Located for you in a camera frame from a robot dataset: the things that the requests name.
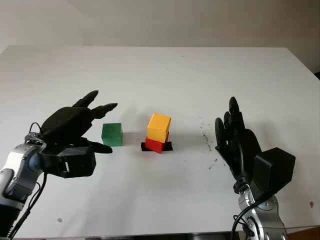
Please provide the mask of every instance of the table surface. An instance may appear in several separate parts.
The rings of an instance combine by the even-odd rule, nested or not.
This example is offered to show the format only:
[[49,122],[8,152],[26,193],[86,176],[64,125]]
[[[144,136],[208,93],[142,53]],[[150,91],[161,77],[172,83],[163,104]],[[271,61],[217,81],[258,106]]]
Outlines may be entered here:
[[[17,237],[229,231],[240,208],[214,120],[231,96],[263,151],[296,156],[276,195],[285,226],[320,224],[319,81],[285,48],[11,46],[0,89],[2,165],[31,122],[92,90],[92,107],[119,104],[85,137],[102,142],[103,123],[123,128],[124,146],[97,154],[92,176],[48,176]],[[172,117],[174,151],[141,152],[153,112]]]

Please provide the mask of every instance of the white wall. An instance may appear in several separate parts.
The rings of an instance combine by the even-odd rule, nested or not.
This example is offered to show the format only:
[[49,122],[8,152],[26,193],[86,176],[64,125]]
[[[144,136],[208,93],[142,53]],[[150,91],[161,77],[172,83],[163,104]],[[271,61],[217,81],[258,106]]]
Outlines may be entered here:
[[287,47],[320,71],[319,0],[0,0],[7,45]]

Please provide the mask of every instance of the stacked blocks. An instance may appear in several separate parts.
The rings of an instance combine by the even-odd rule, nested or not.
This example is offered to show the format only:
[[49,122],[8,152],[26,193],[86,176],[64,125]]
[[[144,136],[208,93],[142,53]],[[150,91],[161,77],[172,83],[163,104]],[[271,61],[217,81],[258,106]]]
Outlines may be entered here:
[[104,145],[111,147],[122,146],[121,123],[103,124],[101,138]]
[[156,153],[161,153],[168,141],[171,117],[154,113],[147,126],[145,147]]

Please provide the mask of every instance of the green block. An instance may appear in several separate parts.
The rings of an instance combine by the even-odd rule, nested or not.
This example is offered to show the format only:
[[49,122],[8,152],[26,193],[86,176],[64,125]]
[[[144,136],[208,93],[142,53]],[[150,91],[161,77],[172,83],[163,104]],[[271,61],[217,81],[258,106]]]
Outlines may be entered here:
[[111,147],[122,146],[121,123],[103,124],[101,138],[104,145]]

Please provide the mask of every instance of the yellow block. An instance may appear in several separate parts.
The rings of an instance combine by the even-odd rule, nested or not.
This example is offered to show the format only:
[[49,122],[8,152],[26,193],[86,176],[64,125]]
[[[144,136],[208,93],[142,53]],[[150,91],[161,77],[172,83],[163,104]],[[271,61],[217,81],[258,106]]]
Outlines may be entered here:
[[170,122],[171,117],[154,113],[146,129],[147,138],[165,143],[169,132]]

